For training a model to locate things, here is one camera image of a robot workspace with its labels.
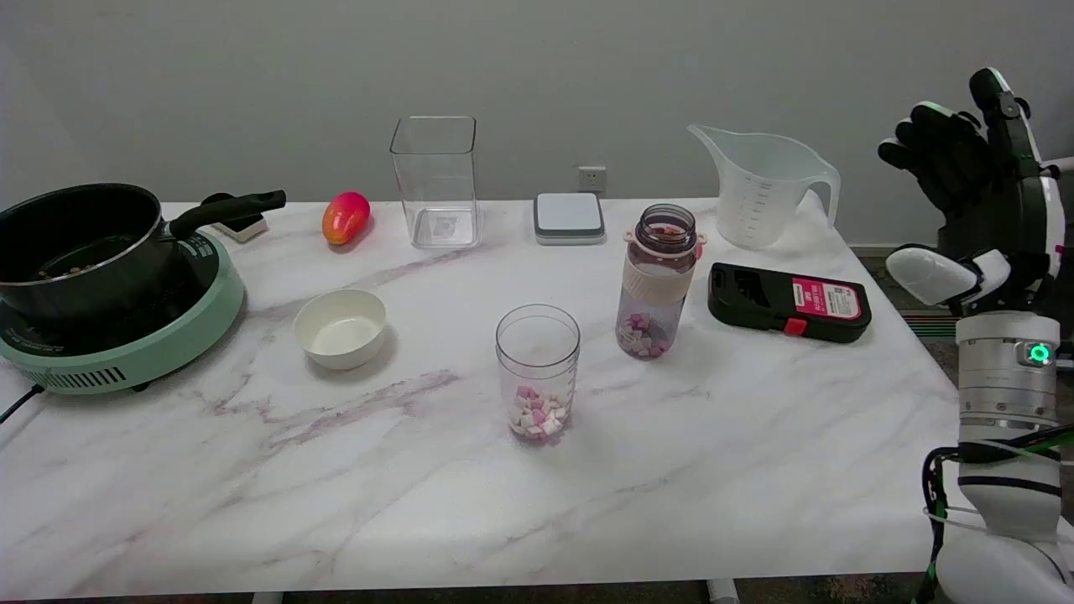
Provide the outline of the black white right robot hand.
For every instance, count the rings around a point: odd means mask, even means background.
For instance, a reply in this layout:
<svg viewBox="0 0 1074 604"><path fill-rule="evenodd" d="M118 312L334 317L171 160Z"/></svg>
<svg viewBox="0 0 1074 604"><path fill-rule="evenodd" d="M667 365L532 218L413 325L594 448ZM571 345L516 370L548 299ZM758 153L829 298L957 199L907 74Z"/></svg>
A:
<svg viewBox="0 0 1074 604"><path fill-rule="evenodd" d="M978 70L969 89L977 113L921 101L879 143L944 218L935 245L899 246L885 267L923 305L1039 314L1064 253L1060 171L1042 161L1030 107L998 70Z"/></svg>

